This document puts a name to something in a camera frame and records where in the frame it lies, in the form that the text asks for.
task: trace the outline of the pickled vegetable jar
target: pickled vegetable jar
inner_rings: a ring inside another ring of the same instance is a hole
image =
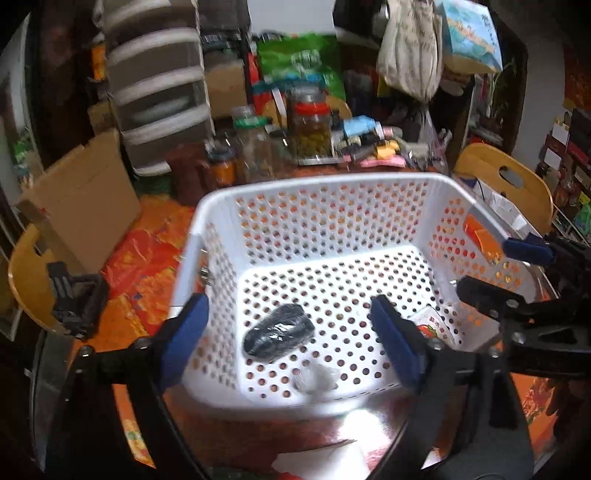
[[[326,103],[297,103],[291,125],[294,155],[297,158],[331,156],[331,121]]]

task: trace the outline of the plastic bag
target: plastic bag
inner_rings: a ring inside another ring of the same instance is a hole
[[[314,336],[314,324],[304,309],[296,304],[277,307],[246,335],[244,351],[264,362],[272,362],[291,352]]]
[[[340,371],[336,368],[325,367],[311,361],[294,375],[294,387],[308,395],[318,395],[332,390],[336,386],[339,375]]]
[[[336,36],[308,34],[270,40],[259,42],[256,49],[266,81],[317,73],[323,76],[329,94],[345,100]]]
[[[498,73],[501,48],[487,7],[468,0],[443,0],[443,56],[456,73]]]

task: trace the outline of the red lid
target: red lid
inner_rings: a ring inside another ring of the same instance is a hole
[[[330,108],[325,103],[296,103],[295,112],[299,115],[328,115]]]

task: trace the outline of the blue foam pad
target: blue foam pad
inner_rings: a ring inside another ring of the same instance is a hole
[[[373,299],[371,315],[374,329],[402,385],[418,391],[426,369],[426,358],[420,351],[413,349],[409,341],[407,341],[406,332],[399,329],[398,326],[403,326],[404,330],[408,330],[409,333],[416,332],[419,336],[422,336],[421,333],[412,322],[404,320],[385,299]],[[409,323],[409,328],[406,328],[407,325],[400,322]]]
[[[184,317],[160,360],[160,391],[178,384],[197,342],[203,335],[209,317],[209,301],[205,295],[192,297],[178,317]]]
[[[509,238],[503,242],[503,253],[514,260],[548,267],[554,261],[554,252],[534,235],[526,240]]]

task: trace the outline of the pink item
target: pink item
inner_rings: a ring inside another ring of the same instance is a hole
[[[359,166],[362,168],[370,168],[370,167],[399,167],[403,168],[406,166],[406,162],[404,158],[400,155],[393,155],[392,157],[384,158],[382,160],[370,157],[366,158],[359,162]]]

